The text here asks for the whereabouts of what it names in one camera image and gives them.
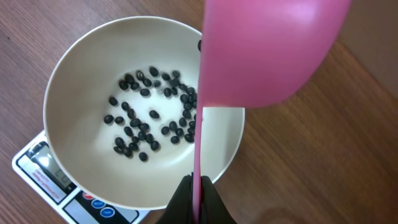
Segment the pink scoop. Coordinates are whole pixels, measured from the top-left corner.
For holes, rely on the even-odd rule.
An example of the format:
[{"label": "pink scoop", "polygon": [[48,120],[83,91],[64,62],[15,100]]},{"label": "pink scoop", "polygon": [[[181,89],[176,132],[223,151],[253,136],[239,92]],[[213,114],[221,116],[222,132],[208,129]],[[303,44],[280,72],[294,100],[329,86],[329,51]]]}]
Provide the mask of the pink scoop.
[{"label": "pink scoop", "polygon": [[[294,94],[331,47],[350,0],[207,0],[197,121],[203,106],[263,107]],[[197,122],[194,219],[200,204]]]}]

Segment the digital scale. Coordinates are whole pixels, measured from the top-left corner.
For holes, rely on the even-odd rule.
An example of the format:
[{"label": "digital scale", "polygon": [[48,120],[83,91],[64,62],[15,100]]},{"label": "digital scale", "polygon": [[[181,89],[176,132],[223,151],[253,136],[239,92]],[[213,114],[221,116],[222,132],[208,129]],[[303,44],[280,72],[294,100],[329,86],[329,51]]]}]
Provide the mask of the digital scale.
[{"label": "digital scale", "polygon": [[80,190],[53,158],[44,131],[14,156],[12,168],[68,223],[137,224],[149,213],[115,207]]}]

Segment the wooden floor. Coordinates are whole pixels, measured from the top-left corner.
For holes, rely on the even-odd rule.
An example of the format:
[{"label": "wooden floor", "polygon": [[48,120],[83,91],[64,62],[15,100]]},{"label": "wooden floor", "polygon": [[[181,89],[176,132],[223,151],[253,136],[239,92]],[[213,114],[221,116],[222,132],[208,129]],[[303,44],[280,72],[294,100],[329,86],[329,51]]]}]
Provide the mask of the wooden floor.
[{"label": "wooden floor", "polygon": [[[136,15],[201,30],[203,0],[0,1],[0,223],[64,223],[11,159],[43,130],[44,90],[66,49]],[[295,96],[247,110],[239,151],[215,185],[238,223],[398,223],[398,100],[337,41]]]}]

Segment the blue button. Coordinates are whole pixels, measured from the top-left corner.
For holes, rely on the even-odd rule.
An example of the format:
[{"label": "blue button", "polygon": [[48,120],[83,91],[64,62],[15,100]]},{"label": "blue button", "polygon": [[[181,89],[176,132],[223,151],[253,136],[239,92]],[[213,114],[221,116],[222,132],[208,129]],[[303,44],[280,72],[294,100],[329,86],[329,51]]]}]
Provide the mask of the blue button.
[{"label": "blue button", "polygon": [[95,199],[95,200],[93,200],[93,201],[91,202],[91,206],[92,206],[93,208],[100,209],[100,208],[105,207],[105,203],[102,202],[102,201],[100,201],[100,200],[98,200],[98,199]]},{"label": "blue button", "polygon": [[99,213],[104,218],[111,218],[114,215],[114,210],[113,208],[106,207],[103,208]]}]

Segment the bowl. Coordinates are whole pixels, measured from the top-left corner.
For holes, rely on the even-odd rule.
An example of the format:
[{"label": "bowl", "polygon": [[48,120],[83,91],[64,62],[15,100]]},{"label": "bowl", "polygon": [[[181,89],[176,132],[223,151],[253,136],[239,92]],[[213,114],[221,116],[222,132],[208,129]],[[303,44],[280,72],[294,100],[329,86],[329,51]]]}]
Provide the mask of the bowl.
[{"label": "bowl", "polygon": [[[177,21],[160,17],[128,17],[99,26],[77,40],[55,67],[44,99],[44,126],[56,161],[71,180],[86,193],[111,205],[130,209],[165,208],[178,184],[193,171],[193,143],[180,139],[172,144],[170,133],[160,130],[182,117],[179,96],[165,97],[167,85],[154,78],[149,67],[160,73],[178,70],[181,82],[195,89],[198,84],[201,39],[199,31]],[[141,70],[162,87],[150,87],[143,97],[130,88],[120,89],[125,73]],[[108,99],[114,96],[118,105]],[[152,151],[145,141],[132,157],[117,154],[114,140],[129,144],[123,127],[130,119],[120,107],[128,102],[150,133],[160,143]],[[152,119],[156,110],[160,119]],[[124,124],[105,124],[107,114],[122,116]],[[243,108],[204,108],[201,139],[201,171],[215,182],[231,163],[242,137]],[[132,128],[137,135],[137,128]]]}]

